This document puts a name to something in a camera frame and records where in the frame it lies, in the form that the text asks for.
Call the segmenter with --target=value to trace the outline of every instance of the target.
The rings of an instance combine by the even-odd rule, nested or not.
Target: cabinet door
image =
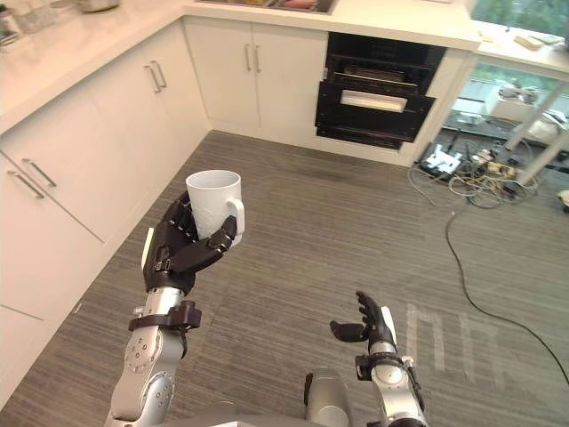
[[[143,198],[163,189],[177,172],[179,145],[140,48],[134,48],[86,82],[104,125],[137,171],[131,192]]]
[[[0,221],[0,304],[42,319],[67,313],[103,244],[2,155]]]
[[[106,241],[136,206],[137,171],[85,87],[76,85],[2,135],[0,149]]]
[[[253,24],[252,30],[260,65],[260,126],[270,132],[314,135],[328,33],[264,24]]]
[[[176,132],[181,165],[210,130],[181,22],[159,31],[142,49],[163,86],[158,97]]]
[[[185,26],[208,117],[258,126],[251,24],[190,17]]]
[[[39,355],[42,346],[37,336],[43,323],[0,306],[0,408]]]

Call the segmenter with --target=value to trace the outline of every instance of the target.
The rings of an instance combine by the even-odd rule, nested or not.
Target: oven door
[[[317,134],[338,137],[343,129],[351,135],[359,134],[357,142],[372,145],[380,144],[365,142],[365,138],[413,142],[434,101],[422,95],[387,93],[379,88],[362,92],[360,86],[320,82]]]

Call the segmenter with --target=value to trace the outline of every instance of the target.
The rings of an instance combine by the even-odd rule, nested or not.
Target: white countertop
[[[569,52],[562,46],[544,45],[531,51],[514,41],[516,35],[537,35],[534,31],[510,28],[489,22],[473,21],[474,26],[488,41],[478,46],[481,62],[510,66],[541,76],[569,81]]]
[[[331,14],[289,12],[193,0],[122,0],[104,13],[64,12],[0,55],[0,133],[184,15],[248,20],[476,50],[477,32],[460,4],[424,0],[337,0]]]

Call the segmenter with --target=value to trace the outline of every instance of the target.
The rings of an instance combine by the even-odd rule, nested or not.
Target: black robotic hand
[[[189,195],[184,191],[154,229],[142,272],[147,292],[174,286],[185,295],[196,281],[196,272],[217,262],[236,235],[236,218],[228,216],[221,228],[199,240]]]
[[[389,342],[396,349],[393,334],[373,298],[361,291],[356,292],[356,296],[361,304],[359,311],[364,315],[362,317],[364,324],[341,324],[333,320],[330,322],[330,329],[334,336],[344,342],[369,341],[370,347],[379,341]]]

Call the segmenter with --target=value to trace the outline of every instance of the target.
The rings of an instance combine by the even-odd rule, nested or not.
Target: table leg
[[[561,93],[563,93],[563,90],[567,85],[569,85],[569,82],[559,82],[557,87],[553,91],[551,91],[548,97],[535,108],[532,114],[528,116],[528,118],[524,120],[524,122],[516,129],[516,131],[512,134],[512,136],[509,137],[508,141],[504,145],[506,149],[514,149],[516,147],[516,145],[521,141],[521,139],[524,138],[524,135],[527,132],[527,130],[530,127],[532,127],[533,122],[541,118],[541,114],[543,113],[543,111],[548,109],[551,106],[551,104],[553,104],[553,101],[556,100]]]
[[[555,158],[557,153],[561,151],[565,145],[569,144],[569,131],[563,131],[543,152],[525,169],[517,179],[522,185],[527,183]]]

